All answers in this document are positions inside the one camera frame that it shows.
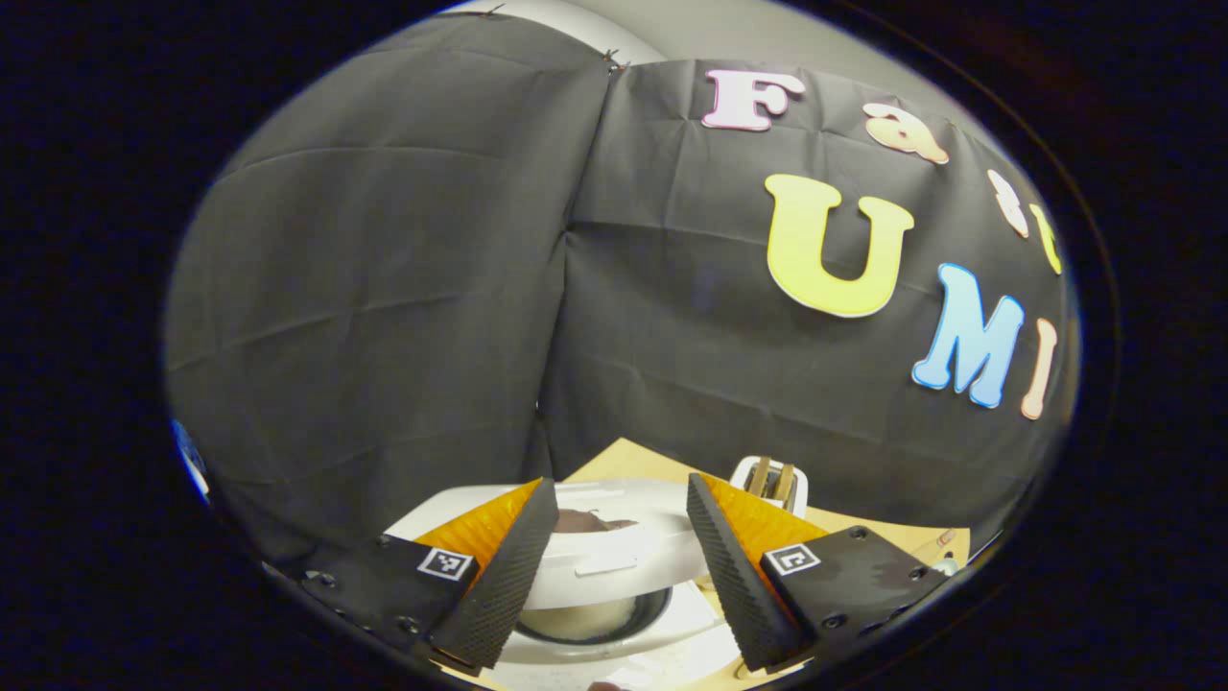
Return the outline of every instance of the blue letter m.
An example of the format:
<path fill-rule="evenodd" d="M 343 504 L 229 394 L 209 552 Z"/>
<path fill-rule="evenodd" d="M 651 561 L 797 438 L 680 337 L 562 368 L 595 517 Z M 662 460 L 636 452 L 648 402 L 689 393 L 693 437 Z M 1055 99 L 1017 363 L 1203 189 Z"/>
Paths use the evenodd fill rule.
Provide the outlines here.
<path fill-rule="evenodd" d="M 942 319 L 930 355 L 912 368 L 912 382 L 931 389 L 950 383 L 950 357 L 955 356 L 955 394 L 971 383 L 973 403 L 996 409 L 1002 403 L 1002 383 L 1011 367 L 1014 340 L 1023 325 L 1023 307 L 1009 295 L 998 302 L 986 324 L 981 320 L 981 292 L 976 276 L 955 264 L 938 266 L 947 290 Z M 981 376 L 973 382 L 973 377 Z"/>

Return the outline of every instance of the black fabric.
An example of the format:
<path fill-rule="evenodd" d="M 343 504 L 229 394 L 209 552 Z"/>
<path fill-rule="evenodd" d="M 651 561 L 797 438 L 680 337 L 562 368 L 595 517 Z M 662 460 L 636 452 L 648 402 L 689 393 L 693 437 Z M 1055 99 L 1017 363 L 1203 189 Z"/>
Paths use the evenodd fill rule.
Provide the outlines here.
<path fill-rule="evenodd" d="M 706 129 L 711 68 L 807 93 L 770 131 Z M 868 101 L 925 119 L 952 161 L 874 142 Z M 1079 349 L 1070 277 L 1006 226 L 987 167 L 1038 200 L 939 117 L 841 77 L 612 75 L 534 22 L 435 17 L 303 91 L 208 190 L 169 291 L 171 403 L 271 563 L 350 549 L 448 487 L 566 477 L 619 437 L 718 476 L 771 455 L 814 506 L 970 525 L 976 550 L 1060 447 Z M 912 212 L 887 307 L 842 319 L 776 286 L 771 173 L 840 189 L 824 264 L 842 277 L 868 245 L 858 196 Z M 910 380 L 943 261 L 986 308 L 1025 309 L 998 410 Z M 1038 315 L 1060 340 L 1032 422 Z"/>

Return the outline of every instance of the black cloth backdrop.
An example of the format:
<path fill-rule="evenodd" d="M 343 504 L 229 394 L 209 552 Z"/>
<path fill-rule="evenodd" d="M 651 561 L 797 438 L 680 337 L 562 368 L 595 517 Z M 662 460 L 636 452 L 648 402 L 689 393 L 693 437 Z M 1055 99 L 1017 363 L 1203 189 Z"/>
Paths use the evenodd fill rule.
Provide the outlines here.
<path fill-rule="evenodd" d="M 323 76 L 220 172 L 169 288 L 167 388 L 257 549 L 345 550 L 442 490 L 562 479 L 619 437 L 720 476 L 772 455 L 812 504 L 992 538 L 1054 460 L 1077 385 L 1071 279 L 1006 225 L 985 169 L 1039 203 L 1025 176 L 839 76 L 609 68 L 527 20 L 433 17 Z M 712 68 L 807 92 L 769 131 L 707 129 Z M 871 101 L 926 120 L 950 162 L 874 142 Z M 857 198 L 912 212 L 880 312 L 844 319 L 776 286 L 772 173 L 841 191 L 824 247 L 841 277 L 868 247 Z M 943 261 L 986 309 L 1024 307 L 997 410 L 911 382 Z M 1032 422 L 1036 317 L 1059 349 Z"/>

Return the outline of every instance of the yellow letter u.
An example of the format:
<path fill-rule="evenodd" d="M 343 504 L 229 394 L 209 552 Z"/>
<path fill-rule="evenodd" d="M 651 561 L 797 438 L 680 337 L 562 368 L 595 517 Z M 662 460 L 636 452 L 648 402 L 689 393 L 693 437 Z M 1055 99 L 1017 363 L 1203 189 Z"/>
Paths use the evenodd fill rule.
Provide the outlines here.
<path fill-rule="evenodd" d="M 840 205 L 830 184 L 796 174 L 772 174 L 764 187 L 776 198 L 768 236 L 768 268 L 781 290 L 798 302 L 840 317 L 865 317 L 882 309 L 895 291 L 904 231 L 912 214 L 862 196 L 857 207 L 869 216 L 869 254 L 856 280 L 835 277 L 823 268 L 828 212 Z"/>

